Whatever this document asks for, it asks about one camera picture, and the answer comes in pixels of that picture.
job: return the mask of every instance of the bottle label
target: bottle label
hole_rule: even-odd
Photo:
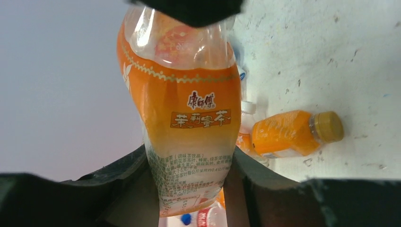
[[[210,209],[212,209],[212,207],[208,207],[205,209],[201,209],[198,212],[198,227],[208,227],[208,219],[209,219],[209,215],[210,215]]]
[[[124,24],[117,55],[143,121],[160,216],[211,205],[230,169],[240,127],[236,65],[221,70],[164,67],[134,53],[124,37]]]

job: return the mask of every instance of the blue bottle cap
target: blue bottle cap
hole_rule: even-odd
[[[191,215],[190,214],[184,214],[181,216],[181,221],[184,223],[184,225],[189,225],[191,223]]]

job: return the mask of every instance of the bottle neck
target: bottle neck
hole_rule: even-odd
[[[316,116],[316,115],[312,115],[312,116],[309,118],[309,129],[311,130],[311,134],[313,135],[314,139],[315,139],[318,143],[323,144],[323,141],[322,141],[322,139],[320,138],[320,136],[319,136],[319,134],[317,133],[317,130],[316,130],[315,116]]]

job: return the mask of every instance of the brand logo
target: brand logo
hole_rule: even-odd
[[[198,91],[192,91],[188,97],[187,106],[189,106],[192,110],[195,110],[196,108],[202,110],[214,109],[216,108],[214,97],[214,92],[202,97],[198,95]]]

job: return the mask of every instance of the red label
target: red label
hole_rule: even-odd
[[[198,212],[198,227],[208,227],[208,215],[212,207],[201,209]]]

